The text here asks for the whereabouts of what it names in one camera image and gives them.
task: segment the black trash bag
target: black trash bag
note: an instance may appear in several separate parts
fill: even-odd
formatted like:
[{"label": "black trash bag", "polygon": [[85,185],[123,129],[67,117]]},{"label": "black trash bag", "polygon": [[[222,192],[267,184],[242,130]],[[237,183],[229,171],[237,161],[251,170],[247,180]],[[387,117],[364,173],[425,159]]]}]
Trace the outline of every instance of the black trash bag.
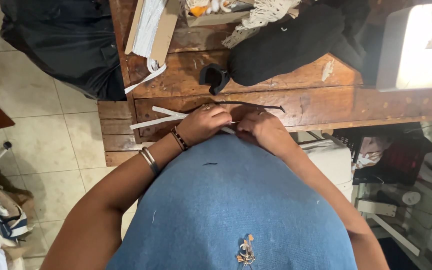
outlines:
[{"label": "black trash bag", "polygon": [[0,0],[1,37],[41,70],[93,99],[124,94],[107,0]]},{"label": "black trash bag", "polygon": [[[327,5],[308,7],[295,19],[263,27],[258,34],[234,46],[227,59],[229,76],[242,86],[253,86],[290,73],[328,53],[343,29],[340,10]],[[203,69],[200,84],[222,89],[227,80],[214,75],[223,71],[214,65]]]}]

